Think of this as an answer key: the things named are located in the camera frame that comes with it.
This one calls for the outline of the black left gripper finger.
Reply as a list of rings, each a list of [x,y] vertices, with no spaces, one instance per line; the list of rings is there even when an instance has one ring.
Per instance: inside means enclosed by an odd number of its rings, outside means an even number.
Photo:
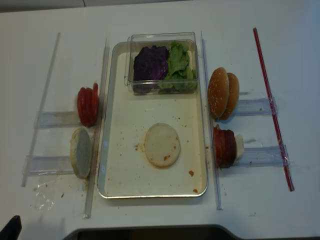
[[[0,240],[17,240],[21,230],[21,217],[19,215],[15,215],[0,231]]]

